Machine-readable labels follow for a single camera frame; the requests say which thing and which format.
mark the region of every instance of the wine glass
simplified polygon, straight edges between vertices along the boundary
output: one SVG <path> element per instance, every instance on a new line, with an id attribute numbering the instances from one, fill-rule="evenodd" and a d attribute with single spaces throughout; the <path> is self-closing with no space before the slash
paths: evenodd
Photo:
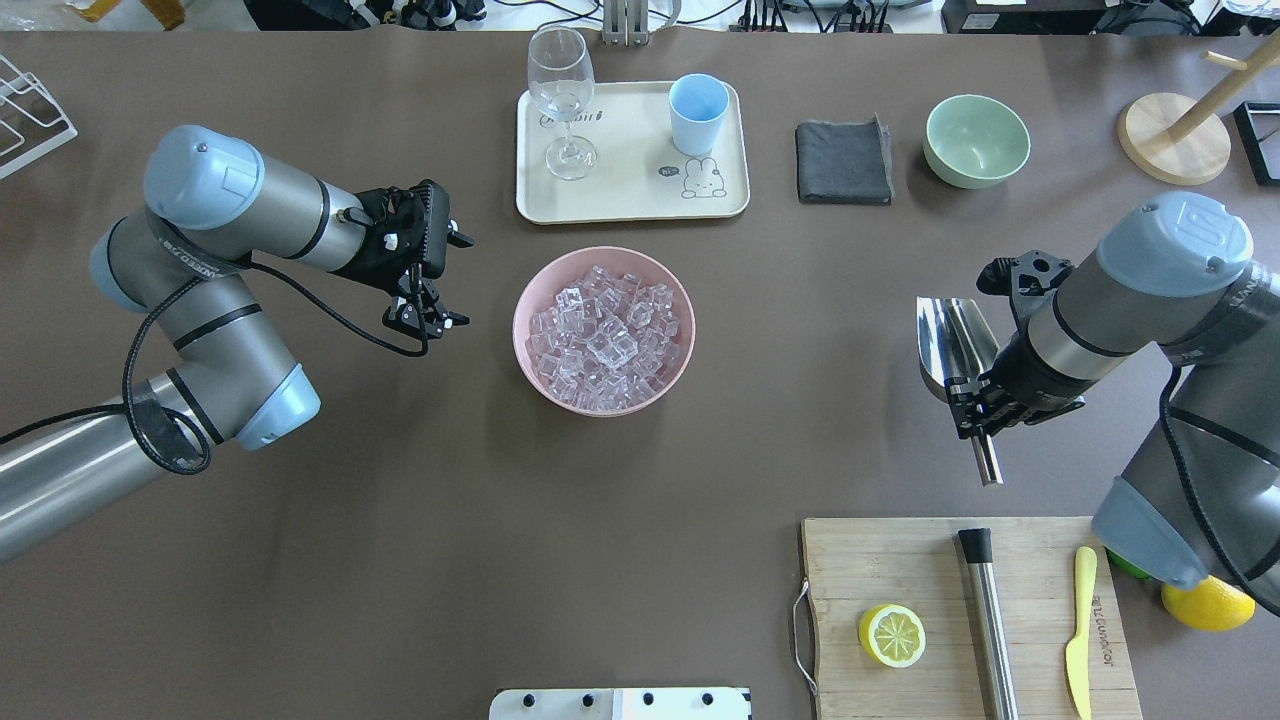
<path id="1" fill-rule="evenodd" d="M 547 169 L 562 179 L 581 179 L 595 167 L 595 146 L 575 136 L 571 122 L 595 95 L 586 40 L 573 28 L 547 26 L 529 41 L 529 95 L 564 135 L 547 147 Z"/>

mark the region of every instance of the light blue joint cap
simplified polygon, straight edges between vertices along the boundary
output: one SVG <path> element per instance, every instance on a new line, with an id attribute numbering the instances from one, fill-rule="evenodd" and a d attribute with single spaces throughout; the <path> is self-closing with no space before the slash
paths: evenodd
<path id="1" fill-rule="evenodd" d="M 120 307 L 131 313 L 146 313 L 147 309 L 142 305 L 134 302 L 128 295 L 120 290 L 120 283 L 115 282 L 115 274 L 111 273 L 111 261 L 108 260 L 108 249 L 111 245 L 111 233 L 115 228 L 106 231 L 102 237 L 97 240 L 93 245 L 93 250 L 88 254 L 88 275 L 93 278 L 93 284 L 97 286 L 97 291 L 101 292 Z"/>
<path id="2" fill-rule="evenodd" d="M 311 387 L 302 365 L 294 365 L 236 436 L 236 442 L 244 450 L 261 450 L 298 429 L 319 411 L 320 396 Z"/>
<path id="3" fill-rule="evenodd" d="M 1128 480 L 1116 478 L 1093 515 L 1093 534 L 1111 552 L 1178 589 L 1208 577 L 1192 546 Z"/>
<path id="4" fill-rule="evenodd" d="M 147 160 L 142 195 L 161 218 L 192 231 L 225 225 L 262 190 L 265 165 L 256 147 L 200 126 L 169 131 Z"/>
<path id="5" fill-rule="evenodd" d="M 1098 264 L 1116 282 L 1158 297 L 1197 297 L 1235 282 L 1253 258 L 1253 236 L 1212 197 L 1175 190 L 1129 213 L 1098 242 Z"/>

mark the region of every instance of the wine glass stem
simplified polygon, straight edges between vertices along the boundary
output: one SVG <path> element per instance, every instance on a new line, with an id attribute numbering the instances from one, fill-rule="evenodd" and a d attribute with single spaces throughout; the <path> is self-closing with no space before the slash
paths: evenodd
<path id="1" fill-rule="evenodd" d="M 572 123 L 563 123 L 564 126 L 564 156 L 576 158 L 577 156 L 577 142 L 573 141 L 573 128 Z"/>

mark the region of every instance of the folded napkin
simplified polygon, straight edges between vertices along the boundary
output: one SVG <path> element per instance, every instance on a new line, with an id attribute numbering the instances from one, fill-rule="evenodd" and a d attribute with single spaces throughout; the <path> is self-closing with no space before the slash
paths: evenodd
<path id="1" fill-rule="evenodd" d="M 801 202 L 888 205 L 893 200 L 888 128 L 805 120 L 796 127 L 796 186 Z"/>

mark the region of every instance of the lemon half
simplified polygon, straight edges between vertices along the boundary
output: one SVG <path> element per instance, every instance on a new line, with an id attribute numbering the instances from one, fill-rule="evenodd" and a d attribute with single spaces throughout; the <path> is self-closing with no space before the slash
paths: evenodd
<path id="1" fill-rule="evenodd" d="M 1160 600 L 1165 603 L 1165 610 L 1181 624 L 1216 633 L 1248 623 L 1257 607 L 1252 597 L 1213 575 L 1189 591 L 1164 585 L 1160 588 Z"/>
<path id="2" fill-rule="evenodd" d="M 901 605 L 877 605 L 858 620 L 863 650 L 890 667 L 909 667 L 924 655 L 924 623 Z"/>

